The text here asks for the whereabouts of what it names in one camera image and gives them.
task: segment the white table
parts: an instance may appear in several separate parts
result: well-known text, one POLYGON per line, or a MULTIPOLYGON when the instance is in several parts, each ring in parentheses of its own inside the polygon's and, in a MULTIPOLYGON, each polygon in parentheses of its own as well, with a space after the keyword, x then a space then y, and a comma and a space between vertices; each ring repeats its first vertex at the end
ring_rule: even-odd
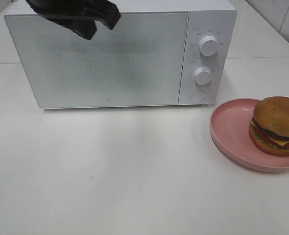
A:
POLYGON ((214 106, 42 111, 0 64, 0 235, 288 235, 289 172, 243 168, 209 117, 289 96, 289 58, 229 59, 214 106))
MULTIPOLYGON (((289 43, 244 0, 232 0, 238 10, 227 58, 289 57, 289 43)), ((0 13, 0 63, 19 62, 10 33, 0 13)), ((23 1, 18 7, 25 7, 23 1)))

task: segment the cheese slice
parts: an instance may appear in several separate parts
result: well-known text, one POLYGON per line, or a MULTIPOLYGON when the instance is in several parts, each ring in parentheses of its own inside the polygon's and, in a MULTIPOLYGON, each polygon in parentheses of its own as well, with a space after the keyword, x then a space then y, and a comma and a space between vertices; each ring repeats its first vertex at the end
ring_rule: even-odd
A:
MULTIPOLYGON (((257 127, 257 125, 254 123, 254 121, 250 121, 250 123, 257 127)), ((289 141, 278 141, 278 140, 275 140, 273 138, 271 138, 270 136, 268 136, 269 139, 273 140, 275 143, 279 144, 280 146, 284 146, 285 144, 289 143, 289 141)))
POLYGON ((289 143, 289 141, 278 141, 278 140, 275 140, 275 139, 271 138, 270 136, 269 136, 269 138, 271 140, 273 140, 275 143, 279 144, 280 146, 284 146, 285 144, 289 143))

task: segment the microwave door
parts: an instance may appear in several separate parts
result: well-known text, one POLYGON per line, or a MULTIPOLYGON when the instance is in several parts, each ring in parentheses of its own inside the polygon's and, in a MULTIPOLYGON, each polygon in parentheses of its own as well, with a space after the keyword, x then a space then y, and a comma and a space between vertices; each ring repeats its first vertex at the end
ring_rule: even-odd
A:
POLYGON ((177 105, 187 12, 122 13, 86 40, 38 15, 6 17, 39 107, 177 105))

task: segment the hamburger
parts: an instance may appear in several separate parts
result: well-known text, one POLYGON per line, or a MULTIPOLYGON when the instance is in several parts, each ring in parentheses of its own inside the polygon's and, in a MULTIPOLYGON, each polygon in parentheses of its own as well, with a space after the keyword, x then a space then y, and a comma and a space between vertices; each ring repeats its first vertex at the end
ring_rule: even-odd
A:
POLYGON ((254 108, 249 135, 262 151, 289 156, 289 98, 274 96, 254 108))

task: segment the white microwave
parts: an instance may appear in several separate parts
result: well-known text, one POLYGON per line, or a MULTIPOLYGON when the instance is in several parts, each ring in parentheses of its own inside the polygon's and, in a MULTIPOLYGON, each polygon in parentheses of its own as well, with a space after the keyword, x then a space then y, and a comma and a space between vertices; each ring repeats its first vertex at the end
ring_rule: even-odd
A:
POLYGON ((236 10, 227 0, 113 0, 91 40, 19 0, 5 15, 40 108, 211 104, 236 10))

